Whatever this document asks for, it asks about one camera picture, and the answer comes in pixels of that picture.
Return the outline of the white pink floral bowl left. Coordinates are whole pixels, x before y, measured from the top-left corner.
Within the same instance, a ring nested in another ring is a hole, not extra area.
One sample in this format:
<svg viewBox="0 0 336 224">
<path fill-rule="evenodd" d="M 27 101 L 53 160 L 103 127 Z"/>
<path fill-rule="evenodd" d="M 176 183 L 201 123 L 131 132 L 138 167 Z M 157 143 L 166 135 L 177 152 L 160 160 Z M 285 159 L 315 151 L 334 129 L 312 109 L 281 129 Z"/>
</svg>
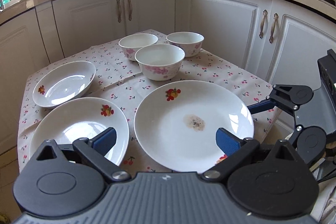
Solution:
<svg viewBox="0 0 336 224">
<path fill-rule="evenodd" d="M 122 49 L 125 57 L 130 61 L 135 61 L 135 53 L 143 47 L 154 45 L 158 42 L 158 37 L 154 34 L 132 34 L 122 38 L 118 45 Z"/>
</svg>

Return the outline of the white pink floral bowl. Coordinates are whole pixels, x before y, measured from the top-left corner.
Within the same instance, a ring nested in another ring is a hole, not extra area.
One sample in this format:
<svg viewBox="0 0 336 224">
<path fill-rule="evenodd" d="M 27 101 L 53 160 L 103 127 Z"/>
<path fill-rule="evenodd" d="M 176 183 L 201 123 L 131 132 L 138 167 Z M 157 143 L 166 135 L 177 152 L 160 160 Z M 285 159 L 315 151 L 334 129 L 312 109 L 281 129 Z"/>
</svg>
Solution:
<svg viewBox="0 0 336 224">
<path fill-rule="evenodd" d="M 122 38 L 118 45 L 122 49 L 125 57 L 130 61 L 135 61 L 135 53 L 143 47 L 154 45 L 158 42 L 158 37 L 154 34 L 132 34 Z"/>
<path fill-rule="evenodd" d="M 155 44 L 141 48 L 135 53 L 135 60 L 142 74 L 154 81 L 174 78 L 185 58 L 185 52 L 170 44 Z"/>
<path fill-rule="evenodd" d="M 204 36 L 194 32 L 174 32 L 166 37 L 169 44 L 184 50 L 185 57 L 196 56 L 202 48 Z"/>
</svg>

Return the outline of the white pink floral bowl front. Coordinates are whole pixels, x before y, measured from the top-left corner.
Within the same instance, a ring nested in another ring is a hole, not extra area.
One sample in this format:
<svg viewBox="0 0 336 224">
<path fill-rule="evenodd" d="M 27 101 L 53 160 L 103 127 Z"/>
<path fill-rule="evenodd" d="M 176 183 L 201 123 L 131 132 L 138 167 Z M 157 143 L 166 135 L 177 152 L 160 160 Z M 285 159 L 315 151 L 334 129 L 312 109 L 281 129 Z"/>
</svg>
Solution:
<svg viewBox="0 0 336 224">
<path fill-rule="evenodd" d="M 185 58 L 185 52 L 170 44 L 155 44 L 141 48 L 135 53 L 135 60 L 142 74 L 154 81 L 174 78 Z"/>
</svg>

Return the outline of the white pink floral bowl right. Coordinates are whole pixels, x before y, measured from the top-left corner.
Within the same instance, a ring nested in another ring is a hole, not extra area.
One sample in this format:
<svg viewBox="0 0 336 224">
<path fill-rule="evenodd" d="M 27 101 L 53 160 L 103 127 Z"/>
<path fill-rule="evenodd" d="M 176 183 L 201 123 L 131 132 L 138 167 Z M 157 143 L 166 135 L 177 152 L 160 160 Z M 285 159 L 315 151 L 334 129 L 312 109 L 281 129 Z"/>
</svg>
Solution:
<svg viewBox="0 0 336 224">
<path fill-rule="evenodd" d="M 169 44 L 184 50 L 185 57 L 196 56 L 202 48 L 204 36 L 194 32 L 174 32 L 166 37 Z"/>
</svg>

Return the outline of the white kitchen cabinets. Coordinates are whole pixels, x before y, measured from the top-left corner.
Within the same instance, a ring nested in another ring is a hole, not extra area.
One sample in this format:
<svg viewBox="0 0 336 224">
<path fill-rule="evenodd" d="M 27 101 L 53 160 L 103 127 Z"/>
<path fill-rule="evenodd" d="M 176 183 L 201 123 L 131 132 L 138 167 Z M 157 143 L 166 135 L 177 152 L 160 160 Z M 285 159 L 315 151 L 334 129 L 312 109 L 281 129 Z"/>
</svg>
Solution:
<svg viewBox="0 0 336 224">
<path fill-rule="evenodd" d="M 295 61 L 335 46 L 335 6 L 323 0 L 21 0 L 1 12 L 1 152 L 17 144 L 26 78 L 139 31 L 195 31 L 204 48 L 262 79 L 293 84 Z"/>
</svg>

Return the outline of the cherry print tablecloth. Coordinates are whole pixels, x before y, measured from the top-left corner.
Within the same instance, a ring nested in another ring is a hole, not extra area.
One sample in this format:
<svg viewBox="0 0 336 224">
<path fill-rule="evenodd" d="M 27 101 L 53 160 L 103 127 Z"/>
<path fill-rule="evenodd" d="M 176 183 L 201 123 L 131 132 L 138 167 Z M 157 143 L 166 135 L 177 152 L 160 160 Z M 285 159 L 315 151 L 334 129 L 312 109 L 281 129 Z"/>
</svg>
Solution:
<svg viewBox="0 0 336 224">
<path fill-rule="evenodd" d="M 33 102 L 33 90 L 39 80 L 60 65 L 76 60 L 86 60 L 96 67 L 96 75 L 88 91 L 88 96 L 104 98 L 117 105 L 125 114 L 130 127 L 130 143 L 121 165 L 129 173 L 167 172 L 147 156 L 138 145 L 133 131 L 135 111 L 142 99 L 162 82 L 146 79 L 136 62 L 129 61 L 114 40 L 76 53 L 57 61 L 27 78 L 21 107 L 18 129 L 18 166 L 22 170 L 29 160 L 31 137 L 49 109 Z M 266 98 L 272 86 L 261 78 L 221 59 L 212 52 L 201 50 L 199 54 L 182 62 L 181 69 L 174 78 L 181 80 L 202 80 L 223 86 L 236 94 L 246 105 L 252 105 Z"/>
</svg>

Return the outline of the large white fruit plate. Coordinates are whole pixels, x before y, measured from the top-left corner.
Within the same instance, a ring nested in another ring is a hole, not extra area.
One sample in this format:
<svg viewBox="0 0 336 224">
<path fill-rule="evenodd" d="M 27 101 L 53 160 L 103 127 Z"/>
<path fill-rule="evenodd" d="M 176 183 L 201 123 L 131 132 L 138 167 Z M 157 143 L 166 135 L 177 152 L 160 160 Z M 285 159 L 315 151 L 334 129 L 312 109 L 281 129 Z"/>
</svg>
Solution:
<svg viewBox="0 0 336 224">
<path fill-rule="evenodd" d="M 244 102 L 226 88 L 205 81 L 165 84 L 148 94 L 134 117 L 139 145 L 158 164 L 177 172 L 213 167 L 224 152 L 216 133 L 224 128 L 240 139 L 254 136 Z"/>
</svg>

